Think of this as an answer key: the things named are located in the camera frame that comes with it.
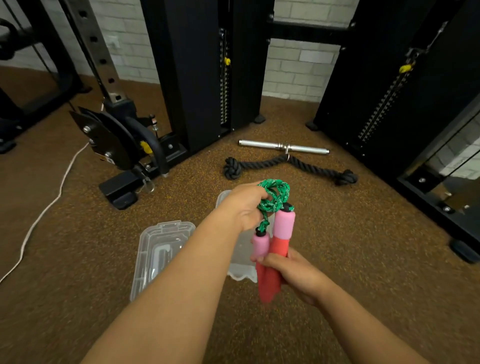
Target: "forearm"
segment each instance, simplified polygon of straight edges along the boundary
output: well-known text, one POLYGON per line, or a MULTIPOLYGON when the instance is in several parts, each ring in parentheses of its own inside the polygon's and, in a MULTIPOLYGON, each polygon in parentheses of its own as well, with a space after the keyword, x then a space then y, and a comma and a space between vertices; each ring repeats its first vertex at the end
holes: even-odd
POLYGON ((199 363, 240 233, 220 209, 95 343, 85 363, 199 363))
POLYGON ((427 363, 332 281, 319 292, 318 302, 353 364, 427 363))

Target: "coiled green rope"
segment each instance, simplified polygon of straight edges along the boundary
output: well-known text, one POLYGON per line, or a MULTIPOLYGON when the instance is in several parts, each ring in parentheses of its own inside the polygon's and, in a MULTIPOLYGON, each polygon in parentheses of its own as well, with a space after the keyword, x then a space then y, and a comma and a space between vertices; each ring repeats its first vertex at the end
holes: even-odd
POLYGON ((288 197, 290 196, 290 185, 282 180, 272 179, 261 181, 258 185, 262 186, 272 197, 271 200, 262 200, 258 205, 258 209, 264 216, 264 220, 260 223, 258 231, 264 232, 267 226, 270 225, 267 212, 273 213, 283 208, 283 203, 287 202, 288 197))

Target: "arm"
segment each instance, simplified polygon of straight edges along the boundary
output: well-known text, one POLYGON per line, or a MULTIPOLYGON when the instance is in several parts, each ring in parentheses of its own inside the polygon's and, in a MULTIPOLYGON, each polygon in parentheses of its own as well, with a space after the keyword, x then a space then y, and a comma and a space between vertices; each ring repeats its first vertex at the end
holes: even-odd
POLYGON ((303 301, 319 308, 352 363, 427 363, 294 249, 288 257, 269 254, 257 261, 277 269, 303 301))
POLYGON ((235 188, 82 363, 200 363, 237 237, 260 222, 267 196, 256 183, 235 188))

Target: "wall outlet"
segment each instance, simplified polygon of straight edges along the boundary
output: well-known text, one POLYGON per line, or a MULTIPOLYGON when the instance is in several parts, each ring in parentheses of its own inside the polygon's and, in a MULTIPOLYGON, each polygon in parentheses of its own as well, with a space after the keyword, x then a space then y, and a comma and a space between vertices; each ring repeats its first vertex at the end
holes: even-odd
POLYGON ((107 48, 112 48, 112 49, 120 48, 120 42, 117 36, 104 36, 104 39, 105 39, 105 43, 107 44, 107 48))

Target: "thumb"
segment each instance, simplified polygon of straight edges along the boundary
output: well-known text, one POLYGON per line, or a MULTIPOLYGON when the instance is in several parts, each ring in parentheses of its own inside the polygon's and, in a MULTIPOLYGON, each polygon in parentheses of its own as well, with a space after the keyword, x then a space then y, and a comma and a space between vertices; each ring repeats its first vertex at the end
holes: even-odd
POLYGON ((288 265, 288 258, 275 253, 269 253, 267 256, 260 256, 257 262, 265 267, 272 267, 279 272, 282 272, 288 265))

